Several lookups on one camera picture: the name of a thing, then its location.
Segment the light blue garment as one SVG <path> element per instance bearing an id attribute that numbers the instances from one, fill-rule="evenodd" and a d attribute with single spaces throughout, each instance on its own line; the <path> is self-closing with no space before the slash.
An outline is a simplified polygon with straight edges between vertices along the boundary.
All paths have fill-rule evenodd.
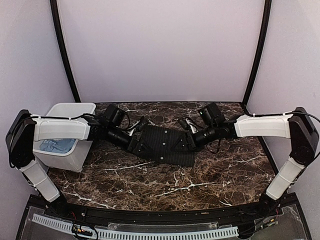
<path id="1" fill-rule="evenodd" d="M 39 149 L 45 152 L 66 154 L 72 149 L 75 141 L 72 138 L 46 139 L 40 144 Z"/>

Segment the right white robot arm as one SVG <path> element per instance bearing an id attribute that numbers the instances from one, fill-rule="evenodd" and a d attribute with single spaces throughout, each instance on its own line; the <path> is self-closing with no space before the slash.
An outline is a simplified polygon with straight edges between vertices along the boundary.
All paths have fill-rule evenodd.
<path id="1" fill-rule="evenodd" d="M 319 157 L 320 135 L 313 123 L 315 116 L 303 107 L 294 111 L 271 114 L 242 114 L 229 120 L 215 103 L 199 111 L 206 128 L 186 134 L 186 147 L 195 151 L 215 140 L 246 137 L 278 137 L 290 140 L 291 152 L 275 178 L 265 190 L 262 201 L 255 205 L 255 213 L 266 217 L 275 208 L 274 201 L 295 183 L 302 172 Z"/>

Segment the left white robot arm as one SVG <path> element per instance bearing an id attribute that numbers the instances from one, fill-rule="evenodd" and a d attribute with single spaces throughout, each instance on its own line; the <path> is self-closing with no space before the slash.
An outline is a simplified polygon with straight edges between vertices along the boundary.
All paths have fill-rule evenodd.
<path id="1" fill-rule="evenodd" d="M 83 113 L 76 117 L 32 115 L 21 110 L 5 137 L 11 168 L 20 170 L 40 195 L 51 203 L 60 218 L 71 213 L 65 197 L 43 170 L 33 154 L 34 142 L 55 139 L 105 140 L 129 153 L 135 153 L 138 139 L 120 128 L 126 112 L 116 108 L 102 114 Z"/>

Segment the black pinstriped shirt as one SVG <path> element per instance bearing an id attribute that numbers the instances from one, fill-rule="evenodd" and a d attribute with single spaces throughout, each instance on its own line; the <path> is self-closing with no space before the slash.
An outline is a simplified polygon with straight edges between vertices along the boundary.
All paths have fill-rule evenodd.
<path id="1" fill-rule="evenodd" d="M 133 154 L 160 164 L 195 164 L 195 153 L 188 149 L 187 132 L 153 125 L 143 129 Z"/>

